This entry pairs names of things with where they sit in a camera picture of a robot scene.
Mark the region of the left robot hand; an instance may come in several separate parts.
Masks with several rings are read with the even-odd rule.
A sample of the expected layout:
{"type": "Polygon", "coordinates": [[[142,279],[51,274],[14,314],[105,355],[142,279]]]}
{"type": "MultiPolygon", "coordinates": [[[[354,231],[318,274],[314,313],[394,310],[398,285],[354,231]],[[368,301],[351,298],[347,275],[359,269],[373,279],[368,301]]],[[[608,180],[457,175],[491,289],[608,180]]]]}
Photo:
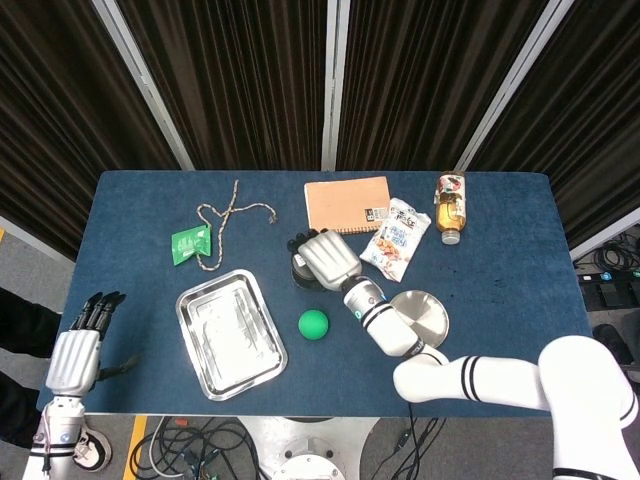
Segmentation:
{"type": "Polygon", "coordinates": [[[83,305],[54,345],[45,385],[54,396],[83,398],[97,382],[119,376],[140,361],[135,354],[120,365],[103,368],[101,348],[116,308],[126,299],[119,291],[97,292],[83,305]]]}

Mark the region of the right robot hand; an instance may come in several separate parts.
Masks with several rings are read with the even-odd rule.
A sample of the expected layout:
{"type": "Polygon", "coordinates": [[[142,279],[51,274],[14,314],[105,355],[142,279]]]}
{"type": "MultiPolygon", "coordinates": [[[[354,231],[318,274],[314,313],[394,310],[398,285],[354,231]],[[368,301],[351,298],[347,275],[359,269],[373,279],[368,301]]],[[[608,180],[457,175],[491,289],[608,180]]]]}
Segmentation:
{"type": "Polygon", "coordinates": [[[302,258],[311,275],[326,290],[339,291],[348,278],[362,273],[360,258],[342,235],[333,230],[299,233],[287,242],[287,248],[302,258]]]}

